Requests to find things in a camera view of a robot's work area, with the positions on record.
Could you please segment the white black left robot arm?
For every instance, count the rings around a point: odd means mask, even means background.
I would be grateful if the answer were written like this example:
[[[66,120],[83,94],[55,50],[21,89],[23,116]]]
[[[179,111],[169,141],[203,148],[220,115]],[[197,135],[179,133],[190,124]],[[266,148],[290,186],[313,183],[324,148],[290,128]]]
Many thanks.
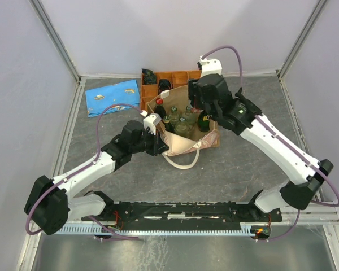
[[[129,121],[120,134],[101,146],[97,154],[78,167],[59,176],[45,175],[35,180],[24,212],[27,222],[35,222],[47,235],[58,232],[69,219],[98,216],[108,220],[114,213],[113,201],[102,192],[77,198],[76,195],[97,179],[130,162],[132,155],[145,152],[161,155],[169,146],[159,132],[139,121]]]

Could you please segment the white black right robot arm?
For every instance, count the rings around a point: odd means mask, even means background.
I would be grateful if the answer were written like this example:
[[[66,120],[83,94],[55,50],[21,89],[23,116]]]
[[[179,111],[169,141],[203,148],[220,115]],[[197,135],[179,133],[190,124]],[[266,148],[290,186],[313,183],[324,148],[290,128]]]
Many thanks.
[[[332,162],[302,151],[242,91],[232,94],[224,77],[217,73],[190,79],[188,97],[194,108],[204,110],[218,125],[255,145],[288,176],[288,182],[263,190],[255,197],[248,206],[250,218],[260,221],[286,205],[297,210],[307,208],[332,171]]]

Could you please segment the dark green yellow-label bottle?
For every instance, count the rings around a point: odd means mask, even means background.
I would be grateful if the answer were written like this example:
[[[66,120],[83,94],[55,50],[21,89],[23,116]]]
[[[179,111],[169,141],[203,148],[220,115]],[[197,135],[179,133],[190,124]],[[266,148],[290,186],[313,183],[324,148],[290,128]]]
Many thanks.
[[[197,119],[197,127],[200,132],[207,133],[210,131],[210,116],[203,110]]]

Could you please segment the burlap canvas tote bag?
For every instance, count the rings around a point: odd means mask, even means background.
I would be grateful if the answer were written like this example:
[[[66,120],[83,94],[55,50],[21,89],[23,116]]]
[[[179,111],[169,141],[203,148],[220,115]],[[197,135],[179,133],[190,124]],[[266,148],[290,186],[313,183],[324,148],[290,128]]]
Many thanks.
[[[199,111],[192,111],[189,117],[185,116],[185,110],[191,109],[188,99],[188,88],[180,86],[172,90],[166,90],[156,97],[146,102],[146,109],[153,113],[158,100],[162,101],[162,106],[167,116],[171,113],[178,114],[177,117],[169,116],[169,124],[173,131],[168,130],[168,124],[160,121],[157,129],[163,142],[169,147],[169,150],[162,153],[163,157],[177,169],[190,169],[195,166],[200,151],[206,148],[220,146],[220,131],[218,124],[212,120],[209,121],[209,130],[202,132],[197,123],[200,115]],[[182,154],[195,152],[194,160],[188,165],[180,165],[172,160],[172,157]]]

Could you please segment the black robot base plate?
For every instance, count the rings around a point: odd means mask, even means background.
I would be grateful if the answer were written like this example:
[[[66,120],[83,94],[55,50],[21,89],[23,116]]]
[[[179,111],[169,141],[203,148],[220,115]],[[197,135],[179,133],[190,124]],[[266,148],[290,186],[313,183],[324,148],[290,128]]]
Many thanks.
[[[240,223],[282,222],[279,208],[260,211],[252,202],[118,202],[94,216],[99,222],[117,222],[121,230],[217,231],[240,230]]]

